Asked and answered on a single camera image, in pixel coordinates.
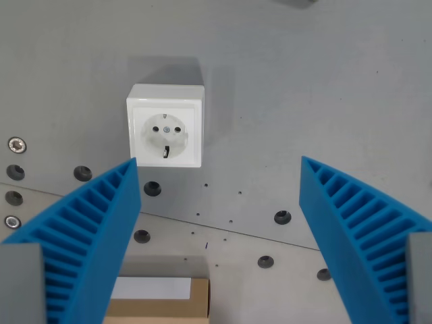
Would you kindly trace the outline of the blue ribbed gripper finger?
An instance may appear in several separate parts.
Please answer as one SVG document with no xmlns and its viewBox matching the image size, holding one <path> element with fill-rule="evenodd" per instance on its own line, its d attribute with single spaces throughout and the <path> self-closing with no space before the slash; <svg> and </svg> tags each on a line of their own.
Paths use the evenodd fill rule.
<svg viewBox="0 0 432 324">
<path fill-rule="evenodd" d="M 4 245 L 42 252 L 48 323 L 102 323 L 140 212 L 135 158 L 64 196 Z"/>
<path fill-rule="evenodd" d="M 431 221 L 383 192 L 302 157 L 299 205 L 352 323 L 408 323 L 406 242 Z"/>
</svg>

